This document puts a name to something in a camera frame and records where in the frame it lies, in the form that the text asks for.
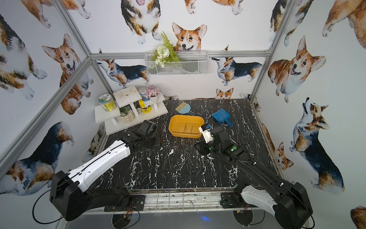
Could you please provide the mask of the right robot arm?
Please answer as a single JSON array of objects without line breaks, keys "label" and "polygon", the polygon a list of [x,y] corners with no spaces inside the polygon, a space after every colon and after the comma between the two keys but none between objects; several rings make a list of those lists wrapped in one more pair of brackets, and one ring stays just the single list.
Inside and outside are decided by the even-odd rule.
[{"label": "right robot arm", "polygon": [[257,206],[275,217],[284,229],[303,229],[313,210],[306,189],[292,184],[259,163],[245,144],[233,142],[222,127],[198,128],[204,140],[194,144],[203,155],[212,154],[244,173],[234,189],[237,200]]}]

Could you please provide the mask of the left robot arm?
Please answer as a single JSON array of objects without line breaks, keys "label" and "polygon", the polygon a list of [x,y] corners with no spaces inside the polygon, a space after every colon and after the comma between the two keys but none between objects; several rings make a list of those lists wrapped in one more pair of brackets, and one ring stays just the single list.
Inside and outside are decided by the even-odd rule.
[{"label": "left robot arm", "polygon": [[107,190],[103,194],[95,194],[90,190],[90,186],[103,173],[131,153],[160,147],[162,140],[156,133],[157,127],[157,124],[145,120],[133,131],[125,131],[122,139],[114,141],[85,164],[68,173],[60,171],[54,175],[51,188],[46,193],[50,195],[50,202],[62,218],[72,221],[88,210],[122,205],[130,195],[126,189],[117,188]]}]

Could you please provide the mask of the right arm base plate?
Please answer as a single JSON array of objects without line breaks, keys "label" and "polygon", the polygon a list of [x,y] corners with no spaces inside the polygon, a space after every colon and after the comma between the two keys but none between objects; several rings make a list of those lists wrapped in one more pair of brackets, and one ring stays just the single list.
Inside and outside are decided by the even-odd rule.
[{"label": "right arm base plate", "polygon": [[220,205],[224,209],[259,209],[255,205],[247,204],[239,194],[234,192],[222,192],[220,198]]}]

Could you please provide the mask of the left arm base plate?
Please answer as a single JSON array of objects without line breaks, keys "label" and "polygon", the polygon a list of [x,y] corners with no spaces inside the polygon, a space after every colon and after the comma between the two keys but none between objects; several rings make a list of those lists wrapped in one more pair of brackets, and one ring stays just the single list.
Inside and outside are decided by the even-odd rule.
[{"label": "left arm base plate", "polygon": [[105,206],[105,212],[118,212],[118,211],[129,211],[138,210],[142,211],[145,204],[145,195],[129,195],[124,196],[122,201],[112,206]]}]

